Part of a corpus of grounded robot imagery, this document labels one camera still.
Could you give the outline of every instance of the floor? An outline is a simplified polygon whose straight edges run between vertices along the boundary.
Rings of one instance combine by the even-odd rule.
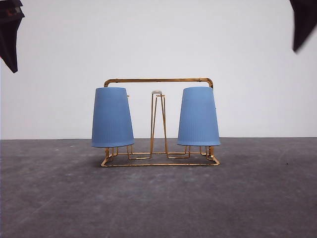
[[[316,238],[317,138],[221,142],[220,166],[102,168],[90,140],[1,141],[1,238]]]

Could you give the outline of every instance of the brass bar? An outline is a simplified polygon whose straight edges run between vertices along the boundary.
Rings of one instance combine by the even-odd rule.
[[[210,88],[213,83],[209,78],[125,78],[125,79],[108,79],[104,87],[108,87],[111,83],[155,83],[155,82],[206,82]]]

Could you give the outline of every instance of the white backdrop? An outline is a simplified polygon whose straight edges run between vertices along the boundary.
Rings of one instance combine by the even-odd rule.
[[[148,77],[211,78],[222,137],[317,136],[317,33],[292,52],[288,0],[23,3],[19,71],[1,66],[2,139],[90,138],[95,88]],[[150,136],[155,89],[177,137],[190,85],[116,84],[131,95],[135,137]]]

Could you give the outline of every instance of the gold wire base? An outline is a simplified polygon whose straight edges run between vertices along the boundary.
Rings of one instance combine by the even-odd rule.
[[[213,88],[212,81],[208,78],[174,78],[174,79],[110,79],[107,80],[104,84],[105,87],[108,87],[110,83],[139,83],[139,82],[206,82],[209,87]],[[163,120],[163,129],[164,129],[164,143],[165,151],[164,152],[154,152],[154,131],[155,131],[155,122],[156,122],[156,112],[158,98],[160,98],[161,110],[162,110],[162,120]],[[184,152],[169,152],[168,143],[166,137],[166,110],[165,110],[165,95],[161,91],[152,92],[152,102],[151,102],[151,137],[150,137],[150,151],[149,152],[133,152],[132,145],[127,146],[127,153],[119,153],[118,147],[112,147],[112,153],[110,154],[110,148],[105,148],[106,157],[101,163],[102,167],[139,167],[139,166],[218,166],[220,165],[219,160],[213,154],[213,146],[205,146],[205,152],[202,152],[202,147],[199,146],[199,152],[191,152],[191,146],[185,146]],[[211,163],[148,163],[148,164],[108,164],[112,162],[114,157],[118,155],[127,155],[128,161],[134,160],[147,160],[151,159],[152,155],[166,155],[168,159],[189,159],[191,154],[200,154],[206,157],[207,161]],[[142,155],[147,157],[134,157],[132,155]]]
[[[213,155],[213,146],[206,146],[206,152],[202,152],[201,146],[199,147],[199,152],[190,152],[190,147],[187,152],[187,146],[185,146],[185,152],[152,152],[152,153],[134,153],[132,145],[127,146],[127,153],[119,153],[119,148],[116,147],[116,152],[112,148],[112,153],[110,154],[109,148],[105,149],[106,158],[101,163],[102,167],[139,167],[139,166],[218,166],[220,165],[219,160]],[[152,155],[163,155],[165,154],[168,159],[189,159],[191,154],[200,154],[206,157],[206,160],[213,161],[213,163],[148,163],[148,164],[123,164],[123,165],[109,165],[107,163],[112,162],[114,157],[118,155],[127,155],[128,160],[147,160],[152,157]],[[149,157],[131,158],[131,155],[149,155]],[[187,155],[186,157],[170,157],[169,155]]]

